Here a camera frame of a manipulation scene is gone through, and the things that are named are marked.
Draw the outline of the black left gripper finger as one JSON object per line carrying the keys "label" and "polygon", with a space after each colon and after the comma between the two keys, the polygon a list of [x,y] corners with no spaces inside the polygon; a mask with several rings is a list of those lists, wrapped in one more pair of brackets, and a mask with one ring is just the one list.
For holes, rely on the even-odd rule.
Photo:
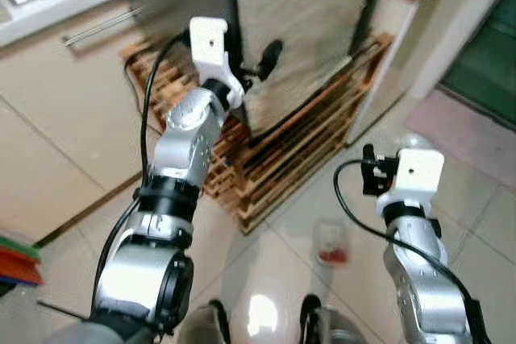
{"label": "black left gripper finger", "polygon": [[279,64],[281,53],[284,49],[284,43],[281,39],[274,39],[266,45],[261,53],[258,61],[258,78],[266,80],[272,74],[274,68]]}

